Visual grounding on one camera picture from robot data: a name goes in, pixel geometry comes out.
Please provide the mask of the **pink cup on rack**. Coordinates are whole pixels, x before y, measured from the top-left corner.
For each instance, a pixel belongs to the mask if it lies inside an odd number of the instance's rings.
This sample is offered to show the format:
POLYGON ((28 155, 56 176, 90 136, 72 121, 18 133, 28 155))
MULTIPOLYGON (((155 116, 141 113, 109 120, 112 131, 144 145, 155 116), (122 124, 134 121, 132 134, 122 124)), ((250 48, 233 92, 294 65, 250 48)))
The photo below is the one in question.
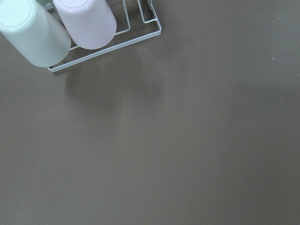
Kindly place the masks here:
POLYGON ((77 46, 98 49, 115 36, 116 19, 105 0, 55 0, 53 3, 77 46))

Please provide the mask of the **white cup on rack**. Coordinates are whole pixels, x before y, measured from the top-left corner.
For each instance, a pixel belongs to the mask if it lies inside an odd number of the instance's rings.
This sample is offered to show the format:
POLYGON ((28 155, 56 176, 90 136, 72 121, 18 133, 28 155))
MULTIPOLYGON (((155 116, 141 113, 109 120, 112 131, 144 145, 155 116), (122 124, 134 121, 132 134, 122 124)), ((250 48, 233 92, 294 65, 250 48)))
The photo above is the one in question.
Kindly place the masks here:
POLYGON ((2 0, 0 32, 31 64, 50 67, 69 53, 65 28, 35 0, 2 0))

